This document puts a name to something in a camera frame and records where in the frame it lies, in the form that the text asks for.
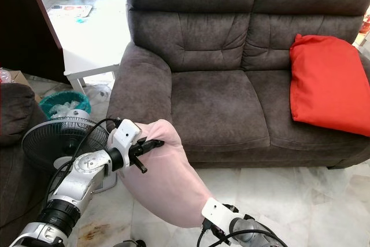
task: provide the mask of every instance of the black cable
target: black cable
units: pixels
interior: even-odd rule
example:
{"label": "black cable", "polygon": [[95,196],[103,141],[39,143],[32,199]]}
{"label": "black cable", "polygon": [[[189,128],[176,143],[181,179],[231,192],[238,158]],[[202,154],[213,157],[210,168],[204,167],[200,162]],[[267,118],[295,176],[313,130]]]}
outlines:
{"label": "black cable", "polygon": [[46,205],[47,205],[47,198],[49,197],[49,194],[51,193],[51,192],[53,192],[56,188],[57,188],[57,186],[53,189],[53,190],[51,190],[51,186],[53,185],[53,183],[54,183],[54,181],[55,181],[55,179],[56,179],[56,177],[58,176],[58,174],[60,173],[60,171],[62,171],[62,169],[64,168],[64,167],[66,167],[68,164],[70,164],[71,163],[71,161],[67,161],[66,163],[64,163],[62,166],[60,166],[59,168],[58,168],[58,170],[54,173],[54,175],[51,177],[51,179],[50,179],[50,181],[49,181],[49,184],[47,185],[47,189],[46,189],[46,195],[45,195],[45,197],[43,197],[42,198],[42,200],[44,200],[44,204],[43,204],[43,207],[45,208],[46,207]]}
{"label": "black cable", "polygon": [[133,239],[127,239],[127,240],[122,241],[121,243],[126,243],[126,242],[130,242],[130,243],[135,244],[136,246],[140,246],[140,245],[139,245],[135,240],[133,240]]}
{"label": "black cable", "polygon": [[271,237],[273,239],[275,239],[278,243],[280,243],[283,247],[288,247],[280,238],[278,238],[276,235],[273,235],[272,233],[268,232],[268,231],[262,231],[262,230],[241,230],[241,231],[234,231],[233,233],[231,234],[228,234],[226,235],[225,237],[221,238],[219,241],[215,242],[214,244],[208,246],[208,247],[216,247],[217,245],[220,245],[222,242],[224,242],[225,240],[229,239],[230,237],[233,237],[235,235],[239,235],[239,234],[252,234],[252,233],[256,233],[256,234],[265,234],[267,235],[268,237]]}
{"label": "black cable", "polygon": [[199,247],[201,245],[201,240],[202,240],[202,237],[203,237],[204,233],[205,233],[205,230],[202,230],[201,235],[198,238],[197,247]]}
{"label": "black cable", "polygon": [[58,186],[62,183],[62,181],[65,179],[65,177],[68,175],[68,172],[73,164],[73,162],[76,160],[76,157],[77,157],[77,154],[82,146],[82,144],[85,143],[86,139],[89,137],[89,135],[98,127],[100,126],[102,123],[104,123],[105,121],[113,121],[115,124],[118,124],[121,122],[121,120],[118,120],[118,119],[113,119],[113,118],[105,118],[99,122],[97,122],[88,132],[87,134],[82,138],[82,140],[80,141],[79,145],[77,146],[76,150],[75,150],[75,153],[73,154],[71,160],[67,161],[66,163],[64,163],[62,166],[60,166],[57,170],[57,172],[55,172],[55,174],[53,175],[53,177],[51,178],[50,182],[49,182],[49,185],[47,187],[47,190],[46,190],[46,195],[45,195],[45,201],[44,201],[44,207],[46,207],[47,205],[47,199],[49,197],[49,194],[50,194],[50,189],[51,189],[51,186],[53,185],[54,183],[54,180],[56,179],[57,175],[61,172],[61,170],[67,166],[67,169],[64,171],[64,174],[63,176],[61,177],[61,179],[59,180],[58,184],[56,185],[56,187],[52,190],[54,191],[56,188],[58,188]]}

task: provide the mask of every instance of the sofa seat cushion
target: sofa seat cushion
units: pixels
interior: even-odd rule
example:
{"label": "sofa seat cushion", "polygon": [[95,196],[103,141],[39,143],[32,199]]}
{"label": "sofa seat cushion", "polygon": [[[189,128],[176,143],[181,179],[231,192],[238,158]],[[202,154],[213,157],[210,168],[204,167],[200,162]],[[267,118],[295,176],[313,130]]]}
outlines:
{"label": "sofa seat cushion", "polygon": [[[185,151],[269,146],[260,102],[243,71],[173,73],[171,103],[173,125]],[[213,159],[204,156],[204,161]]]}
{"label": "sofa seat cushion", "polygon": [[294,150],[362,151],[369,139],[362,135],[293,121],[290,110],[290,71],[247,71],[261,102],[271,145]]}

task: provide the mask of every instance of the cardboard box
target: cardboard box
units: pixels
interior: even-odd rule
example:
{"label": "cardboard box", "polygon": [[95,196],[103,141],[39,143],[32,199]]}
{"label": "cardboard box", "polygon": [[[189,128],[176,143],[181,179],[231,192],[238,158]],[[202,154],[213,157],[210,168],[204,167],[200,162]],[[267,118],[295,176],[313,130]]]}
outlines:
{"label": "cardboard box", "polygon": [[[24,77],[24,75],[21,71],[10,71],[10,75],[12,76],[12,79],[15,83],[27,85],[28,87],[30,87],[32,89],[31,85],[29,85],[27,79]],[[41,101],[41,97],[39,95],[37,95],[36,93],[35,93],[35,101],[37,103],[39,103]]]}

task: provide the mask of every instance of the white table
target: white table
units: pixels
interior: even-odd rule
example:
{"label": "white table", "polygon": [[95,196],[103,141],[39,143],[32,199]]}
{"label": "white table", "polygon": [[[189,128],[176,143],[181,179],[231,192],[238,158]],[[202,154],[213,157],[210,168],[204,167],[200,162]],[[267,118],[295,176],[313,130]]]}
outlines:
{"label": "white table", "polygon": [[125,13],[105,9],[77,19],[51,19],[64,55],[64,75],[73,89],[85,93],[86,76],[118,71],[130,41]]}

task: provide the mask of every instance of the doormat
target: doormat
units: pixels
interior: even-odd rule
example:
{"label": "doormat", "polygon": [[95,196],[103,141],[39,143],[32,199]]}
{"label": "doormat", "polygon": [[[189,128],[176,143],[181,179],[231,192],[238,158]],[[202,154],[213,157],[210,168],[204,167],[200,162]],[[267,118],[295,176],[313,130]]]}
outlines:
{"label": "doormat", "polygon": [[53,5],[47,14],[49,17],[87,17],[92,5]]}

